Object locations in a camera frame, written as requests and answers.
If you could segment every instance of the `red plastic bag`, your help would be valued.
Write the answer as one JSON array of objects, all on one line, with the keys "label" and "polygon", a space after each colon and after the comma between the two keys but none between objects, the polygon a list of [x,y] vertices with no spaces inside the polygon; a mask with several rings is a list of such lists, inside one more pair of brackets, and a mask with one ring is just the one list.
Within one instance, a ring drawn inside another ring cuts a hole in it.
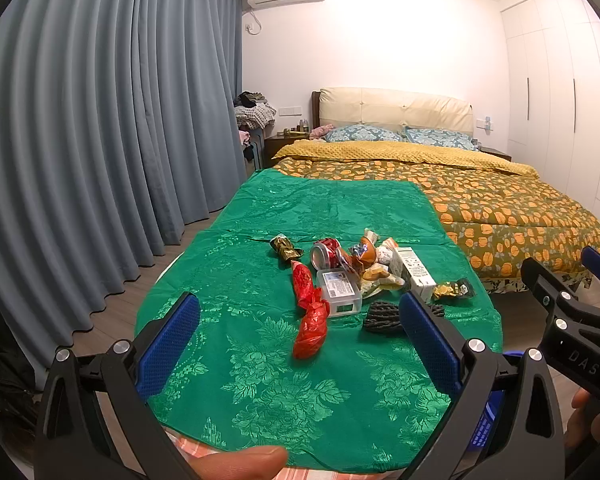
[{"label": "red plastic bag", "polygon": [[314,280],[311,277],[309,267],[295,260],[291,261],[293,273],[291,279],[294,283],[294,292],[300,308],[306,308],[313,301]]},{"label": "red plastic bag", "polygon": [[314,288],[309,268],[296,261],[292,261],[291,266],[298,306],[306,310],[292,354],[296,359],[307,359],[320,349],[327,337],[327,317],[331,307],[322,299],[322,289]]},{"label": "red plastic bag", "polygon": [[322,289],[314,289],[314,300],[309,304],[306,314],[300,321],[298,336],[294,343],[293,357],[296,359],[307,359],[314,355],[324,343],[327,337],[327,317],[330,305],[328,301],[322,300]]}]

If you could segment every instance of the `wooden floor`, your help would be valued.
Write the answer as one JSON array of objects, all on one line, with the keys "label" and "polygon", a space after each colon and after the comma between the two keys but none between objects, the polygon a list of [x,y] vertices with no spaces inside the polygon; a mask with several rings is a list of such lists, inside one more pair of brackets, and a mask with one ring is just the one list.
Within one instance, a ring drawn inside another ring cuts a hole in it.
[{"label": "wooden floor", "polygon": [[[155,265],[141,269],[141,276],[134,282],[125,283],[123,294],[106,298],[107,307],[102,312],[91,314],[94,328],[89,332],[74,333],[74,351],[78,355],[104,352],[118,339],[133,339],[136,313],[147,292],[154,285],[161,272],[191,243],[197,232],[208,228],[218,213],[211,218],[186,226],[182,243],[179,246],[167,246],[164,256],[155,258]],[[581,301],[600,307],[600,282],[594,280],[590,289],[580,287],[578,296]],[[502,315],[504,350],[524,350],[538,345],[544,332],[545,311],[529,292],[495,294],[491,297],[494,306]],[[560,402],[563,424],[566,424],[571,412],[571,397],[577,387],[570,380],[552,370],[555,389]],[[135,457],[128,447],[112,414],[112,408],[106,396],[101,403],[112,437],[118,446],[125,463],[141,471]]]}]

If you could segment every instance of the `yellow blanket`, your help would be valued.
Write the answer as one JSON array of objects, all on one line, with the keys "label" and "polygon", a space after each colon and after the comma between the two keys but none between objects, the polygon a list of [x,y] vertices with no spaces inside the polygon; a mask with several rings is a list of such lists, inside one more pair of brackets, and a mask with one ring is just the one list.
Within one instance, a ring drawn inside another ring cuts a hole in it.
[{"label": "yellow blanket", "polygon": [[487,153],[471,152],[460,148],[424,146],[411,142],[394,142],[392,140],[315,142],[301,139],[282,147],[274,158],[285,156],[308,158],[313,161],[335,160],[339,162],[350,160],[399,160],[415,164],[440,164],[472,170],[500,171],[502,173],[539,178],[538,172],[531,166],[509,162]]}]

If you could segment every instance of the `nightstand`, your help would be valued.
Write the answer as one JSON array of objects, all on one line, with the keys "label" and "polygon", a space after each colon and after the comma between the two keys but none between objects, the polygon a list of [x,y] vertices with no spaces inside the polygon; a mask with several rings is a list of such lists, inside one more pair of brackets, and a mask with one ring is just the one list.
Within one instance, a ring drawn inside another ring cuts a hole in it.
[{"label": "nightstand", "polygon": [[293,135],[293,136],[289,136],[289,137],[282,137],[282,136],[267,137],[266,139],[264,139],[264,150],[262,153],[263,167],[270,168],[271,166],[274,165],[274,162],[271,159],[273,158],[274,155],[276,155],[278,150],[280,148],[282,148],[282,146],[286,146],[288,144],[293,144],[298,139],[308,139],[308,138],[309,138],[309,134],[303,133],[303,132],[298,132],[297,135]]},{"label": "nightstand", "polygon": [[489,153],[489,155],[499,156],[500,158],[504,158],[511,162],[511,155],[507,155],[506,153],[500,152],[494,148],[487,148],[486,146],[481,146],[480,151],[483,153]]}]

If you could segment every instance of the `pink item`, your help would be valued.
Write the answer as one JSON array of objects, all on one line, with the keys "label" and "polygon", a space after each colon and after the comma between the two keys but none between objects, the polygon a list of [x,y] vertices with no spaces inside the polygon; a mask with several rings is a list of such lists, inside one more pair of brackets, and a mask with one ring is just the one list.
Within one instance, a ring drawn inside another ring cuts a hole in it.
[{"label": "pink item", "polygon": [[309,134],[309,139],[311,139],[311,140],[321,139],[326,134],[328,134],[331,130],[333,130],[334,127],[335,126],[333,126],[333,124],[325,124],[324,126],[318,126],[317,128],[314,128],[313,130],[311,130],[311,133]]},{"label": "pink item", "polygon": [[[219,452],[218,449],[197,440],[191,440],[184,436],[178,438],[168,432],[167,435],[189,463],[196,458]],[[350,474],[288,466],[280,471],[274,480],[384,480],[398,478],[402,471],[404,469],[397,472],[387,471],[386,473],[377,474]]]},{"label": "pink item", "polygon": [[248,146],[249,140],[251,139],[251,135],[248,132],[244,132],[242,130],[238,130],[238,134],[240,135],[240,143],[243,146]]}]

